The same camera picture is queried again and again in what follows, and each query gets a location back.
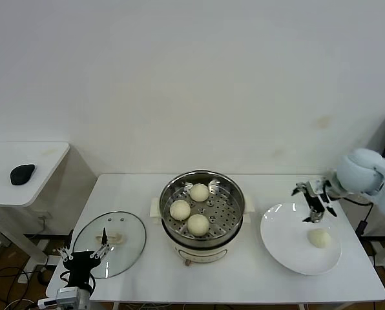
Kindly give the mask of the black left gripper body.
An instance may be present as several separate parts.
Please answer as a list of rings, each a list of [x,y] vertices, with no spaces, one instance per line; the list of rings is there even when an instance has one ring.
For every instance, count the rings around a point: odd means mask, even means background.
[[[91,270],[99,266],[101,260],[94,252],[72,253],[63,266],[69,271],[66,287],[90,287]]]

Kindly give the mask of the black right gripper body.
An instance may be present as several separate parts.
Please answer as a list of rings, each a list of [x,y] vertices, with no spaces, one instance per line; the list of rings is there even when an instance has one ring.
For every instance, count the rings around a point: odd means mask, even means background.
[[[318,196],[311,196],[309,193],[305,194],[305,199],[311,212],[317,214],[324,214],[326,207],[328,206],[328,199],[324,194],[319,194]]]

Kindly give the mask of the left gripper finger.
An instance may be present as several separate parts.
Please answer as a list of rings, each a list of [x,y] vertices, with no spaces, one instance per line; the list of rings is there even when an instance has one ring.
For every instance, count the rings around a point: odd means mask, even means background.
[[[69,232],[68,236],[66,237],[66,239],[65,239],[65,241],[63,243],[63,246],[59,247],[57,249],[57,251],[60,254],[62,260],[71,260],[72,259],[72,252],[70,250],[70,244],[71,244],[71,241],[72,241],[72,236],[73,236],[73,230],[71,230]]]
[[[101,247],[90,255],[90,258],[103,258],[110,251],[110,244],[106,233],[106,228],[103,228],[101,237]]]

